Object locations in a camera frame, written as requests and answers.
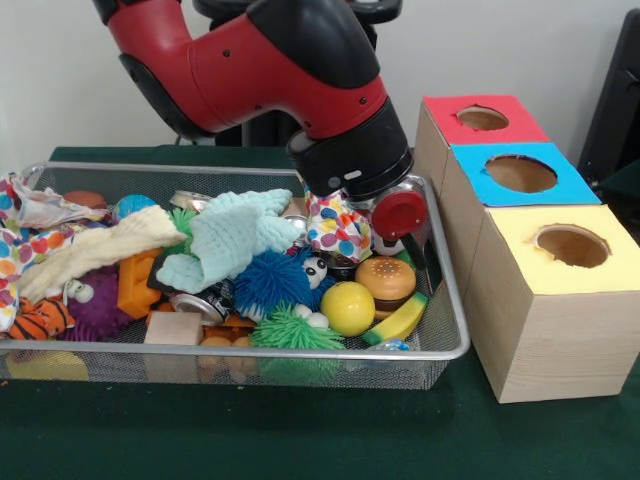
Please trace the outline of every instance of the white wall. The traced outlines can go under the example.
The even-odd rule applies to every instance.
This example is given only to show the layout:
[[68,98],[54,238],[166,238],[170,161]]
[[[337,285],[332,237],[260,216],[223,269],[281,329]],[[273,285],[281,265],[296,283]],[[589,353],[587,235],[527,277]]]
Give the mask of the white wall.
[[[185,0],[194,34],[207,21]],[[625,13],[637,0],[405,0],[378,31],[383,77],[413,142],[423,94],[512,93],[577,161]],[[90,0],[0,2],[0,168],[57,145],[174,135],[117,59]]]

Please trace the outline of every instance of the metal basket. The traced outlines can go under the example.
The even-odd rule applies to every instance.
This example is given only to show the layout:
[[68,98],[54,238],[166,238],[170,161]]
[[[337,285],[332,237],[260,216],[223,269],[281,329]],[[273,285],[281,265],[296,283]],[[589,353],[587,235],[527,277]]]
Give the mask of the metal basket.
[[[36,189],[90,190],[110,204],[139,193],[165,208],[175,190],[216,196],[287,188],[303,194],[293,170],[47,163],[24,176]],[[137,321],[110,342],[4,340],[0,378],[427,390],[450,360],[467,351],[469,334],[436,197],[428,182],[418,180],[430,212],[422,240],[429,237],[442,281],[431,285],[429,273],[418,272],[418,288],[431,298],[407,340],[410,352],[366,350],[359,339],[347,340],[347,349],[339,351],[145,345],[145,322]]]

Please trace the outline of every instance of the blue paper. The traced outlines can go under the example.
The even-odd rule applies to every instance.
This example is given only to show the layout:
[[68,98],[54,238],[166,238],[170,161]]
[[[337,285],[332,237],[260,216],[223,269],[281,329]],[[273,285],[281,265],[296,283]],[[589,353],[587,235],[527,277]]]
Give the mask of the blue paper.
[[[599,205],[598,197],[553,143],[516,143],[454,146],[453,152],[478,200],[488,207],[527,205]],[[498,184],[487,163],[501,156],[527,156],[556,173],[557,184],[545,191],[523,193]]]

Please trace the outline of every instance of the wooden box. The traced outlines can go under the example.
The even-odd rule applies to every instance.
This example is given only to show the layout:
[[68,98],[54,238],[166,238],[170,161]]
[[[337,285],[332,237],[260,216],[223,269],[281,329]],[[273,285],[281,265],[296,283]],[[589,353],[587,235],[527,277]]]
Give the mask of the wooden box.
[[640,351],[640,249],[608,207],[487,209],[465,296],[500,403],[615,395]]
[[431,178],[440,195],[451,146],[549,142],[535,119],[510,95],[425,97],[420,108],[413,172]]
[[451,151],[440,206],[463,296],[485,206],[600,204],[552,143],[453,146]]

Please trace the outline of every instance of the green spiky ball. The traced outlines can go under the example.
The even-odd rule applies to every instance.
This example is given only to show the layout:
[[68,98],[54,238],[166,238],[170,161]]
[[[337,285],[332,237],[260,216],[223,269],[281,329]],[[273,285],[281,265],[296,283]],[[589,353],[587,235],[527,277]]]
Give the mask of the green spiky ball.
[[[282,304],[251,335],[251,345],[258,348],[343,350],[342,340],[331,329],[310,326],[305,318],[293,312],[292,306]],[[262,379],[279,385],[326,385],[340,368],[342,362],[333,359],[264,358],[260,361]]]
[[191,255],[191,243],[193,242],[191,220],[193,220],[196,215],[198,215],[198,212],[194,212],[193,210],[183,210],[181,208],[174,208],[172,212],[169,212],[171,221],[176,226],[176,229],[179,232],[184,233],[187,236],[187,239],[178,245],[167,248],[165,250],[166,255],[176,255],[179,253]]

